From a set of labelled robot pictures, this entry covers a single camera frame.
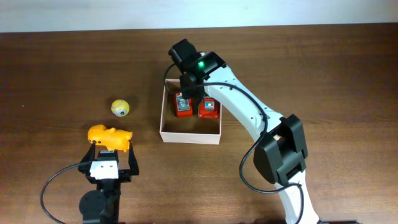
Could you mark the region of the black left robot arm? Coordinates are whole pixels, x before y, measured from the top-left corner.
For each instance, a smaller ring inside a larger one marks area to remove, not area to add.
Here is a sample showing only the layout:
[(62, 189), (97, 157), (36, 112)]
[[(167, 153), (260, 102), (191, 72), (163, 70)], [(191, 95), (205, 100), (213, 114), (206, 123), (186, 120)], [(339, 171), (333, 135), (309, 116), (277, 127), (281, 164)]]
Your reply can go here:
[(84, 194), (80, 199), (79, 210), (83, 223), (115, 224), (119, 222), (119, 201), (121, 184), (129, 183), (132, 177), (139, 175), (139, 166), (134, 155), (132, 142), (128, 140), (128, 169), (119, 168), (117, 151), (95, 153), (92, 144), (78, 166), (95, 190)]

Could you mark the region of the orange plastic toy animal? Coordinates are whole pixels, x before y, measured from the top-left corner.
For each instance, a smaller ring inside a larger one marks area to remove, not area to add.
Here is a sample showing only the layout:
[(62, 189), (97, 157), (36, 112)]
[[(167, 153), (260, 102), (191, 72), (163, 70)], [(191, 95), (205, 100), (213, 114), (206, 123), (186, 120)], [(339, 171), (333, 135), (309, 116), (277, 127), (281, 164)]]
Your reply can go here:
[(107, 150), (127, 152), (130, 149), (132, 132), (116, 128), (107, 128), (103, 124), (92, 126), (88, 130), (88, 140), (97, 146), (105, 146)]

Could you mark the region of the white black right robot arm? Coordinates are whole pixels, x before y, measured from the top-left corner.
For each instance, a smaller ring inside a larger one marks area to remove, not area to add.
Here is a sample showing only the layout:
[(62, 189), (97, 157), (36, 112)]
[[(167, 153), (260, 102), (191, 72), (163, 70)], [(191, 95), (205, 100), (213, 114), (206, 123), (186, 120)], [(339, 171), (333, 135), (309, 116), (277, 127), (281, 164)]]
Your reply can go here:
[[(284, 117), (253, 95), (235, 76), (226, 62), (214, 52), (189, 50), (169, 52), (180, 70), (184, 97), (208, 95), (220, 102), (248, 131), (254, 144), (239, 165), (242, 182), (261, 194), (278, 194), (285, 210), (286, 223), (320, 223), (305, 181), (308, 150), (301, 120), (292, 114)], [(258, 173), (273, 190), (250, 184), (243, 174), (249, 156)]]

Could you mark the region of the small red toy truck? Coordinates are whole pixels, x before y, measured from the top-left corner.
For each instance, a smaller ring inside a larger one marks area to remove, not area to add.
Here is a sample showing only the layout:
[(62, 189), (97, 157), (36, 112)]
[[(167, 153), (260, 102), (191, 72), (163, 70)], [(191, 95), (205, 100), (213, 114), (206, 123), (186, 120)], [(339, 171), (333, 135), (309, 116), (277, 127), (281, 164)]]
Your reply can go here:
[(183, 98), (181, 92), (175, 94), (174, 103), (176, 117), (185, 118), (193, 116), (192, 100)]

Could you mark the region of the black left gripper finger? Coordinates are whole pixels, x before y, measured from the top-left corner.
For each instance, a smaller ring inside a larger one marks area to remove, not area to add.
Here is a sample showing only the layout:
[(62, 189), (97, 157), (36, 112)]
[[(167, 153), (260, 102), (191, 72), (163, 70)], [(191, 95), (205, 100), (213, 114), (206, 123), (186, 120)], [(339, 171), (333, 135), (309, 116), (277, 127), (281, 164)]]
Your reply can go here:
[(128, 163), (129, 163), (130, 170), (139, 170), (137, 159), (136, 159), (136, 156), (134, 154), (134, 148), (133, 148), (133, 145), (132, 145), (132, 141), (129, 142), (129, 159), (128, 159)]
[(93, 140), (88, 152), (85, 154), (83, 159), (80, 161), (81, 163), (84, 162), (91, 162), (95, 158), (95, 149), (96, 149), (96, 141)]

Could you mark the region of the red toy car grey top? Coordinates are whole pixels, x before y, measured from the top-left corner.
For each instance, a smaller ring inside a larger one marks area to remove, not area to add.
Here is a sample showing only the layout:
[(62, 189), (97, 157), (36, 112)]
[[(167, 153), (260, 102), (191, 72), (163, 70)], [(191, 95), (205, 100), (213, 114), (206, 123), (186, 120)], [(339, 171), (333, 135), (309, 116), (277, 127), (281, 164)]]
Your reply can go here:
[(201, 119), (219, 119), (220, 103), (211, 97), (204, 97), (198, 106), (198, 117)]

